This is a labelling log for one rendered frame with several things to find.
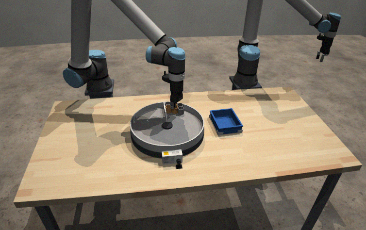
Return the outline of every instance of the wooden table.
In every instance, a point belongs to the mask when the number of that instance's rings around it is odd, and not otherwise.
[[[362,164],[292,89],[195,92],[183,104],[204,119],[204,140],[183,169],[162,166],[131,143],[130,120],[169,95],[56,101],[14,199],[35,207],[223,189],[328,175],[302,229],[312,229],[343,172]],[[218,136],[210,110],[233,108],[243,132]]]

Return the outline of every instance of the table leg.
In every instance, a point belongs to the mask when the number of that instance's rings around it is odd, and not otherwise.
[[[312,230],[342,173],[328,175],[301,230]]]
[[[35,210],[37,210],[46,230],[60,230],[49,206],[36,207]]]

